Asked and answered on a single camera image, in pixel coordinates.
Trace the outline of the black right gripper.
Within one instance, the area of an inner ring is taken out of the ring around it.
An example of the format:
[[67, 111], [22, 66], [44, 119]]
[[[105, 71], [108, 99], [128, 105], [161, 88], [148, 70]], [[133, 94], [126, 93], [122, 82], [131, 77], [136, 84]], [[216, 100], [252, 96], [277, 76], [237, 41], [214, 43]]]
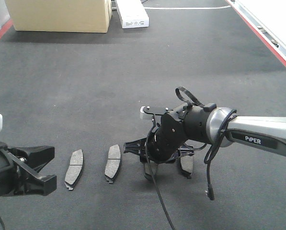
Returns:
[[[186, 144], [188, 140], [183, 120], [179, 118], [179, 112], [169, 111], [161, 116], [161, 125], [148, 137], [148, 155], [151, 160], [161, 163], [174, 163], [176, 159], [189, 154], [193, 156], [194, 147]], [[140, 162], [147, 162], [146, 139], [141, 138], [131, 142], [125, 142], [123, 153], [133, 153], [139, 156]]]

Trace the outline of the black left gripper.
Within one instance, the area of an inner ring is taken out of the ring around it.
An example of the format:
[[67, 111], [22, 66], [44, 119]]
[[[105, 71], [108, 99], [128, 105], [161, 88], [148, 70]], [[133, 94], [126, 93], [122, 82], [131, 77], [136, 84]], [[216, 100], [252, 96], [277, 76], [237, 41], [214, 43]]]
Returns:
[[[18, 158], [25, 158], [32, 169], [23, 169], [23, 191], [18, 179], [18, 167], [1, 150], [7, 150]], [[57, 176], [42, 176], [40, 172], [55, 157], [55, 147], [8, 147], [0, 142], [0, 196], [41, 195], [47, 196], [57, 189]]]

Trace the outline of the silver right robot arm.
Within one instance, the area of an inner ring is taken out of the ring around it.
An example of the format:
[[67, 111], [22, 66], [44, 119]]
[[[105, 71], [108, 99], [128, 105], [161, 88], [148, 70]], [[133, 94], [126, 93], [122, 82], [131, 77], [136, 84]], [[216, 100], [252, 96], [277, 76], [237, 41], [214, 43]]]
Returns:
[[143, 106], [140, 112], [155, 127], [146, 138], [126, 142], [124, 152], [142, 161], [171, 162], [178, 149], [185, 150], [186, 141], [214, 145], [218, 134], [223, 135], [221, 147], [237, 142], [286, 157], [286, 117], [234, 116], [231, 108], [214, 103], [203, 107], [183, 103], [174, 109]]

